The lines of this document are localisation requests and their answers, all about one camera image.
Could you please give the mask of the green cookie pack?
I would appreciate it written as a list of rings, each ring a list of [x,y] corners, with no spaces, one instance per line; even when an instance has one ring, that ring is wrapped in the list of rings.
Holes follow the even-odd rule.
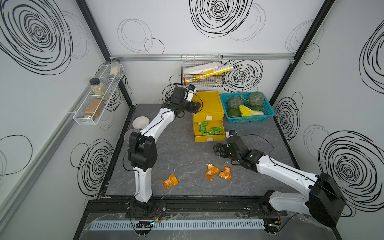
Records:
[[[208,135],[210,134],[210,132],[207,130],[207,126],[205,126],[205,125],[200,125],[199,132],[200,132],[203,136],[208,136]]]
[[[198,126],[207,126],[209,123],[208,121],[200,121],[200,122],[197,122]]]
[[[209,130],[209,134],[210,134],[210,135],[220,135],[221,132],[222,132],[222,130],[223,130],[223,128],[221,128],[221,127],[211,128],[211,129]]]

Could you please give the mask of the yellow plastic drawer cabinet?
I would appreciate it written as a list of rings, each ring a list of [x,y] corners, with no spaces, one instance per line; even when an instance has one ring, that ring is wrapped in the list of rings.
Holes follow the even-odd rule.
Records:
[[[218,91],[197,92],[193,97],[194,102],[200,102],[202,107],[197,114],[193,115],[193,127],[195,142],[218,142],[223,141],[226,137],[223,118],[225,115],[224,108],[220,99]],[[197,122],[208,121],[207,130],[211,128],[221,127],[223,128],[220,135],[208,135],[203,136],[200,132],[200,126]]]

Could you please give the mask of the green cookie pack top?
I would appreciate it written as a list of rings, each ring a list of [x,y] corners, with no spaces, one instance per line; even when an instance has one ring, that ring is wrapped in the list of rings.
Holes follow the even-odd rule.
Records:
[[[221,132],[222,132],[222,130],[223,130],[223,128],[221,128],[221,127],[211,128],[211,129],[209,130],[209,134],[210,134],[210,135],[220,135]]]

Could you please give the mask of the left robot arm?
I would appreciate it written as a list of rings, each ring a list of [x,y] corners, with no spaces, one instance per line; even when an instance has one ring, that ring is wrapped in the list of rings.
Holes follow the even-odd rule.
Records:
[[[193,102],[197,92],[194,85],[188,88],[175,87],[159,110],[156,117],[138,133],[131,133],[127,151],[128,160],[135,173],[136,190],[133,208],[142,215],[152,213],[153,191],[151,186],[152,168],[158,158],[157,141],[166,127],[183,112],[196,114],[202,109],[201,102]]]

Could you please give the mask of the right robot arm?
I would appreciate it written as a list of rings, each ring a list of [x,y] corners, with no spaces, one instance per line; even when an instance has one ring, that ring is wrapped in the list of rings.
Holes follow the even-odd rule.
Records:
[[[235,135],[230,136],[225,144],[214,145],[213,149],[217,156],[297,190],[296,194],[278,191],[266,194],[267,202],[274,210],[310,215],[326,227],[337,226],[346,206],[346,198],[332,176],[326,173],[315,175],[283,164],[259,150],[250,150]]]

